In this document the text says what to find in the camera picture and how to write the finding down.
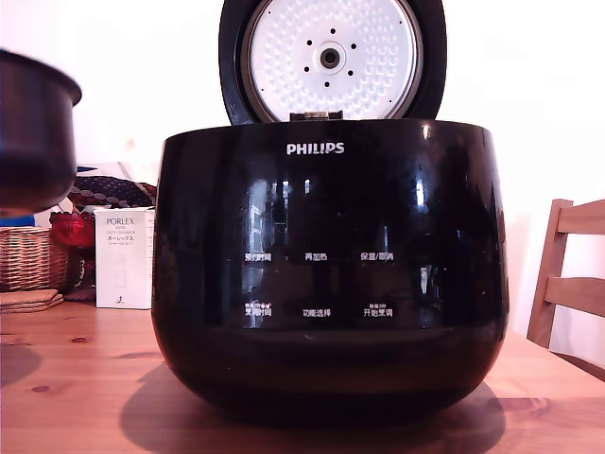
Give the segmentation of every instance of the chair backrest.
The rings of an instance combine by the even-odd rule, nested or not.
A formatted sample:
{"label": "chair backrest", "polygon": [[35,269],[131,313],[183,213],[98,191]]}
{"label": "chair backrest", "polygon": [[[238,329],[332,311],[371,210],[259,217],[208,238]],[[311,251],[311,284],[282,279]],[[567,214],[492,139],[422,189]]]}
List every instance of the chair backrest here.
{"label": "chair backrest", "polygon": [[527,331],[527,338],[544,348],[550,345],[556,306],[605,317],[605,279],[561,277],[569,234],[605,235],[605,201],[578,206],[572,201],[552,201]]}

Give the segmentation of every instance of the wooden table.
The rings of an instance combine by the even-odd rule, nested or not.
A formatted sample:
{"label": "wooden table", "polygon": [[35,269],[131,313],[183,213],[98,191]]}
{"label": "wooden table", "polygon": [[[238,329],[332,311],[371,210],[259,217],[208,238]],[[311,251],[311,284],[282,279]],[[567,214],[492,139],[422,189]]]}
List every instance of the wooden table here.
{"label": "wooden table", "polygon": [[6,454],[605,452],[605,384],[514,334],[453,408],[346,432],[221,418],[168,371],[148,311],[64,303],[0,329]]}

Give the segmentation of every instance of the glossy black surface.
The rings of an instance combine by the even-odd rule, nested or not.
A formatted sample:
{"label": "glossy black surface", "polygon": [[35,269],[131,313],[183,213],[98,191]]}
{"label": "glossy black surface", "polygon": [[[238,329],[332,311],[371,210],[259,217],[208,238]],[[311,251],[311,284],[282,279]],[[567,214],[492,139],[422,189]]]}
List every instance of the glossy black surface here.
{"label": "glossy black surface", "polygon": [[[218,63],[225,109],[233,125],[260,122],[242,79],[244,35],[262,0],[225,0],[218,34]],[[423,75],[405,118],[435,118],[447,73],[447,29],[441,0],[407,0],[423,34]]]}
{"label": "glossy black surface", "polygon": [[[334,145],[292,152],[316,143]],[[186,386],[257,417],[450,405],[504,338],[503,226],[479,127],[320,121],[172,137],[156,219],[158,342]]]}
{"label": "glossy black surface", "polygon": [[69,192],[80,99],[60,71],[0,49],[0,216],[41,212]]}

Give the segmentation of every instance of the wicker basket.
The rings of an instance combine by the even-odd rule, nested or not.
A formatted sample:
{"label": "wicker basket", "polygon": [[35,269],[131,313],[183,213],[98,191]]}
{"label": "wicker basket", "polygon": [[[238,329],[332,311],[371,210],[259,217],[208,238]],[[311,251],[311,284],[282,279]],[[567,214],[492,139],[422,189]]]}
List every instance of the wicker basket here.
{"label": "wicker basket", "polygon": [[50,236],[50,229],[0,228],[0,292],[56,289],[79,280],[79,257]]}

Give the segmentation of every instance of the white inner lid plate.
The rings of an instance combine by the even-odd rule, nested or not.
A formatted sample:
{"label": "white inner lid plate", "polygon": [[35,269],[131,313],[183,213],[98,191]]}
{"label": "white inner lid plate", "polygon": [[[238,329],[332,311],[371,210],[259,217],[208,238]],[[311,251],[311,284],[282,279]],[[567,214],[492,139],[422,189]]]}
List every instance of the white inner lid plate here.
{"label": "white inner lid plate", "polygon": [[[391,118],[415,96],[422,38],[405,0],[268,0],[261,8],[244,58],[270,121],[326,111]],[[325,49],[338,52],[337,67],[321,62]]]}

